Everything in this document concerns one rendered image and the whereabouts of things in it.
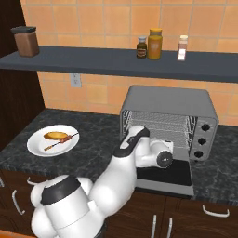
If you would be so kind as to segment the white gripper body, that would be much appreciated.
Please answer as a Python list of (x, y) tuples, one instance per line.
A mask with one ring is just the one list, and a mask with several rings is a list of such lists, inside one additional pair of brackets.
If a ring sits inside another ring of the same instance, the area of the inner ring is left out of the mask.
[(157, 139), (155, 143), (159, 144), (161, 148), (164, 148), (165, 150), (168, 151), (173, 151), (174, 150), (174, 142), (171, 140), (161, 140)]

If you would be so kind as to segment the toaster oven door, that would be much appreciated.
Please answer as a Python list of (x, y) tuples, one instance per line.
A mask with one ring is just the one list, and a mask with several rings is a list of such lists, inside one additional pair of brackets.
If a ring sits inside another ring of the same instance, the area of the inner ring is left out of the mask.
[(174, 160), (168, 168), (138, 168), (136, 190), (190, 199), (194, 196), (190, 163)]

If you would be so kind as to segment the grey toaster oven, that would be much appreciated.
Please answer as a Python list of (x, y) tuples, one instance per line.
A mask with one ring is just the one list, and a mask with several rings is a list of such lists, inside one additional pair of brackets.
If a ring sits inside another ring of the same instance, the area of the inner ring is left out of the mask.
[[(131, 86), (128, 89), (125, 101), (120, 111), (120, 132), (122, 112), (124, 110), (138, 112), (156, 112), (166, 114), (188, 115), (197, 118), (193, 132), (192, 145), (189, 149), (176, 148), (176, 159), (190, 159), (205, 161), (208, 159), (211, 147), (218, 128), (218, 117), (209, 93), (204, 89), (158, 87), (158, 86)], [(203, 131), (201, 126), (209, 124), (210, 129)], [(200, 145), (198, 139), (206, 139), (206, 144)], [(194, 153), (203, 152), (197, 158)]]

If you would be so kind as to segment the dark wood cabinet door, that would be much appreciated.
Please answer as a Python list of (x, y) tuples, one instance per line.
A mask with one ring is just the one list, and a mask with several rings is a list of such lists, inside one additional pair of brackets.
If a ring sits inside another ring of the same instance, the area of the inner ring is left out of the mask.
[(151, 238), (153, 215), (157, 216), (154, 238), (159, 238), (164, 206), (163, 195), (134, 192), (116, 214), (106, 219), (104, 238)]
[[(228, 218), (216, 218), (204, 213), (226, 213)], [(220, 205), (194, 200), (167, 197), (161, 238), (166, 238), (169, 218), (173, 219), (170, 238), (238, 238), (238, 206)]]
[[(27, 178), (31, 177), (32, 182), (39, 183), (47, 180), (47, 177), (4, 169), (0, 169), (0, 177), (5, 183), (5, 187), (0, 187), (0, 229), (33, 235), (31, 218), (34, 207), (30, 200), (33, 186), (27, 183)], [(14, 190), (17, 190), (16, 198), (20, 209), (25, 210), (23, 216), (13, 204), (11, 195)]]

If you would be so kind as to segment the kebab skewer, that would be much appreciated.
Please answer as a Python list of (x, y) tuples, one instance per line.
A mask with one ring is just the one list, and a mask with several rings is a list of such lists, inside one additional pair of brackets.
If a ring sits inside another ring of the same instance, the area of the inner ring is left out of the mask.
[(52, 149), (54, 146), (56, 146), (56, 145), (58, 145), (58, 144), (60, 144), (60, 143), (62, 144), (62, 143), (64, 143), (64, 142), (66, 142), (66, 141), (72, 139), (72, 137), (74, 137), (74, 136), (76, 136), (76, 135), (78, 135), (78, 134), (79, 134), (79, 133), (75, 133), (75, 134), (73, 134), (73, 135), (69, 135), (69, 136), (65, 137), (64, 139), (60, 139), (59, 142), (57, 142), (57, 143), (55, 143), (55, 144), (53, 144), (53, 145), (50, 145), (50, 146), (44, 148), (44, 151), (48, 151), (48, 150)]

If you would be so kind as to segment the baguette bread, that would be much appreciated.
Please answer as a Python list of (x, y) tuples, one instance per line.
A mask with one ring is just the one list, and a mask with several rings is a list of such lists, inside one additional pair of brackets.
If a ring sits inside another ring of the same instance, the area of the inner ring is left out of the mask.
[(60, 139), (64, 139), (67, 137), (67, 134), (64, 132), (48, 132), (44, 135), (45, 139), (50, 139), (50, 140), (60, 140)]

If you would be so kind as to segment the white and pink shaker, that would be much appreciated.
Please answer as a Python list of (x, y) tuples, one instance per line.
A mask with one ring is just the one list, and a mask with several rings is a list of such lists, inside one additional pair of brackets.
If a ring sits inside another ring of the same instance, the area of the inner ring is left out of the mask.
[(186, 58), (186, 51), (188, 45), (188, 36), (182, 35), (178, 41), (178, 60), (184, 61)]

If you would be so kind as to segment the small dark brown bottle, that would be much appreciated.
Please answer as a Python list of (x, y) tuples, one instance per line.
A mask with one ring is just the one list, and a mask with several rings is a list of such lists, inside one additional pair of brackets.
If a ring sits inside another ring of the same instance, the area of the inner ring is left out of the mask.
[(137, 58), (145, 59), (147, 56), (146, 36), (141, 36), (137, 44)]

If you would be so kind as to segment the yellow jar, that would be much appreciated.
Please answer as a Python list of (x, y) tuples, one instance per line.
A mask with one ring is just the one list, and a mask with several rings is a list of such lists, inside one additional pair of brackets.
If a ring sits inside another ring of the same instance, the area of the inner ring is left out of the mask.
[(161, 28), (150, 29), (150, 35), (148, 37), (148, 50), (147, 50), (147, 58), (149, 60), (158, 60), (161, 58), (162, 43), (163, 43), (162, 29)]

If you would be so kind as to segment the white plate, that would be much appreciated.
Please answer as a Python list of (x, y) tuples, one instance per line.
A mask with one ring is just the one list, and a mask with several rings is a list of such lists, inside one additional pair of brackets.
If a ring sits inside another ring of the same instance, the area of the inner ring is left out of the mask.
[[(52, 132), (59, 132), (65, 136), (72, 136), (72, 138), (63, 143), (60, 143), (60, 139), (47, 139), (46, 134)], [(70, 151), (76, 146), (79, 139), (79, 132), (72, 126), (47, 126), (34, 132), (29, 137), (27, 141), (27, 149), (30, 153), (37, 156), (52, 157)]]

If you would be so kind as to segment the tall dark wood cabinet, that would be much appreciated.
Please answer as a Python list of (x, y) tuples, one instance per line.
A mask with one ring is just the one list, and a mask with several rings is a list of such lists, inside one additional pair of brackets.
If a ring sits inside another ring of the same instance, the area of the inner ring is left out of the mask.
[[(0, 59), (17, 50), (10, 29), (24, 24), (20, 0), (0, 0)], [(44, 109), (37, 72), (0, 69), (0, 152)]]

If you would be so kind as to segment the brown canister with black lid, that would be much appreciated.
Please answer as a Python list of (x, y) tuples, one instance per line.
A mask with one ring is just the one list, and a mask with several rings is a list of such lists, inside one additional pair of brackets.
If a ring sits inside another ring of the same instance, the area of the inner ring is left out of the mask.
[(17, 49), (22, 57), (34, 57), (39, 54), (39, 45), (36, 37), (36, 28), (19, 26), (11, 29)]

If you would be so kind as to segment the dark grey wall shelf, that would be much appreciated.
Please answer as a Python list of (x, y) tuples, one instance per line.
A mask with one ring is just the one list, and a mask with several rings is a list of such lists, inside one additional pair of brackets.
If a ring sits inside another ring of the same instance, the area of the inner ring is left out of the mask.
[(134, 49), (42, 46), (24, 58), (13, 52), (0, 58), (0, 69), (84, 73), (238, 84), (238, 53), (164, 51), (159, 60), (138, 59)]

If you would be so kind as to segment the white wall outlet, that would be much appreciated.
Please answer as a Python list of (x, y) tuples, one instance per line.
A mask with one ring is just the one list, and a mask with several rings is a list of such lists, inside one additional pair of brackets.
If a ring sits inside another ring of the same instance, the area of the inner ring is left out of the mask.
[(71, 73), (70, 79), (71, 79), (71, 87), (81, 87), (82, 86), (80, 73)]

